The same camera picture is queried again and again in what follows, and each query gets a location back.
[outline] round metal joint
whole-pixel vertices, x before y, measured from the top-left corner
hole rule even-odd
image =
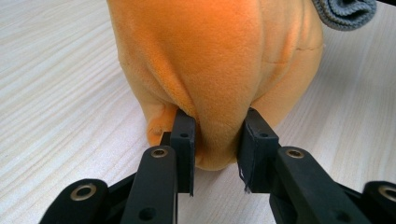
[[[164,148],[158,148],[151,151],[151,156],[154,158],[162,158],[168,154],[168,150]]]
[[[84,201],[89,198],[96,192],[96,186],[93,184],[86,184],[86,185],[80,185],[76,189],[72,191],[70,194],[70,198],[73,201]]]
[[[384,185],[379,187],[378,191],[382,196],[396,203],[396,188]]]
[[[304,157],[304,153],[298,149],[288,149],[286,150],[286,155],[294,159],[302,159]]]

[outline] wooden table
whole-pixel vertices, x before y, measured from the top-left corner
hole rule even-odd
[[[117,59],[106,1],[6,0],[0,9],[0,222],[37,223],[67,185],[109,186],[148,147]],[[396,182],[396,7],[358,31],[324,29],[318,75],[276,127],[331,177],[362,190]],[[179,223],[273,223],[268,195],[246,194],[236,165],[196,171]]]

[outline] gray cloth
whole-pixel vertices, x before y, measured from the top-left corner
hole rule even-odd
[[[312,0],[320,19],[330,28],[352,31],[370,21],[376,11],[375,0]]]

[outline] stuffed toy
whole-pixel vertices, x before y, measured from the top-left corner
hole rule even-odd
[[[195,165],[236,162],[250,107],[276,126],[318,70],[312,0],[107,0],[120,65],[159,145],[180,108],[197,122]]]

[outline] rolled gray towel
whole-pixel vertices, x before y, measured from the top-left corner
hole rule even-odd
[[[375,0],[312,0],[320,19],[330,28],[352,31],[370,21],[376,11]]]

